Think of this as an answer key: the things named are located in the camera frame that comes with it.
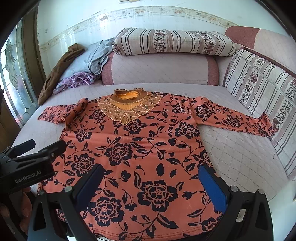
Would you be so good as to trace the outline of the person's left hand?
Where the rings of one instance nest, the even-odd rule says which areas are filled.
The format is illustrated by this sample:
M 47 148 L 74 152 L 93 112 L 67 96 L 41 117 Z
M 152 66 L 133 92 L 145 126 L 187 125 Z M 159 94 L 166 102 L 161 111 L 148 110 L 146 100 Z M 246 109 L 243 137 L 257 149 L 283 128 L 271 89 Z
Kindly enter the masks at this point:
M 27 193 L 31 191 L 30 187 L 27 187 L 23 189 L 23 195 L 21 199 L 21 205 L 20 205 L 20 210 L 22 214 L 22 219 L 20 221 L 20 229 L 28 234 L 28 228 L 29 228 L 29 223 L 30 223 L 30 218 L 31 218 L 31 213 L 32 213 L 32 204 L 27 196 Z

